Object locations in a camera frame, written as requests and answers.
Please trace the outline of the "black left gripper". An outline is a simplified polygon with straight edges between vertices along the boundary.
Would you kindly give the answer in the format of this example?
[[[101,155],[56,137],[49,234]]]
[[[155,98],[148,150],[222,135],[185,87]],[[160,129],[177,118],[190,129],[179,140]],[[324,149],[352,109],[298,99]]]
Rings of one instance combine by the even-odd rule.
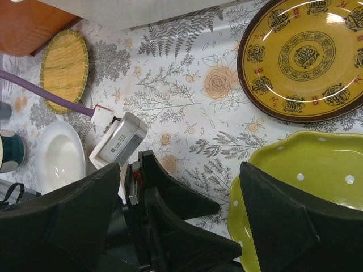
[[[105,247],[137,271],[212,271],[242,255],[239,243],[184,221],[220,206],[170,176],[152,150],[127,166],[122,188]]]

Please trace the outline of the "green polka dot plate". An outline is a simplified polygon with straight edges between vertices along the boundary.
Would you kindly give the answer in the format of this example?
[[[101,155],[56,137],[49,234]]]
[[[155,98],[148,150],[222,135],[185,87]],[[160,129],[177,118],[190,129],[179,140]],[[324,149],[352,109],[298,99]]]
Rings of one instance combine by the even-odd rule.
[[[248,162],[323,200],[362,211],[362,135],[300,131],[256,150]],[[227,227],[240,243],[245,271],[261,271],[239,174],[230,188]]]

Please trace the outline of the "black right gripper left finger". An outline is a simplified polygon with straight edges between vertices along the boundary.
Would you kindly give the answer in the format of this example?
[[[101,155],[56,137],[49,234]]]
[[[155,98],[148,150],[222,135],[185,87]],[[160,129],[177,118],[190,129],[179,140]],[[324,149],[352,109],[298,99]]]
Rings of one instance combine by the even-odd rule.
[[[119,186],[111,163],[1,210],[1,271],[96,271]]]

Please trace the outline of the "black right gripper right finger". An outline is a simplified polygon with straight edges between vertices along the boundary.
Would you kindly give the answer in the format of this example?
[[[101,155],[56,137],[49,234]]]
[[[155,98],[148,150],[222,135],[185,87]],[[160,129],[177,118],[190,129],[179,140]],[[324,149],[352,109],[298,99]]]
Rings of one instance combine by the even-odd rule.
[[[261,271],[362,271],[362,211],[242,162],[240,188]]]

